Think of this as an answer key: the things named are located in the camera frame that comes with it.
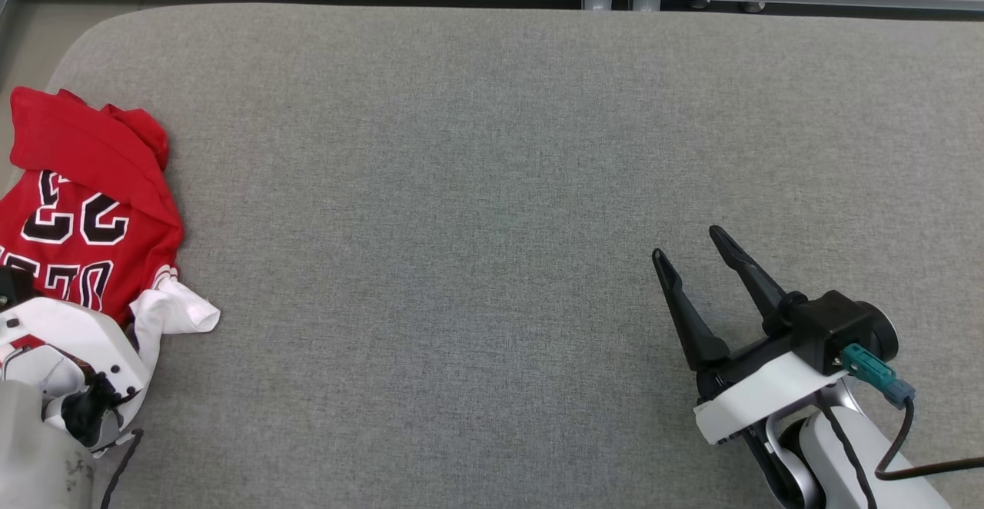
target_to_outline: red jersey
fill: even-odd
[[[163,176],[168,136],[141,109],[98,111],[67,91],[17,88],[11,110],[10,160],[25,173],[0,200],[0,264],[125,322],[183,235]]]

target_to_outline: white fabric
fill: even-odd
[[[130,310],[133,311],[134,332],[140,345],[138,354],[147,366],[151,379],[161,356],[163,334],[210,331],[215,328],[219,317],[219,310],[179,282],[177,271],[170,267],[158,271],[154,288],[141,293],[140,298],[130,304]],[[145,397],[147,388],[117,408],[123,417],[123,428],[136,417]]]

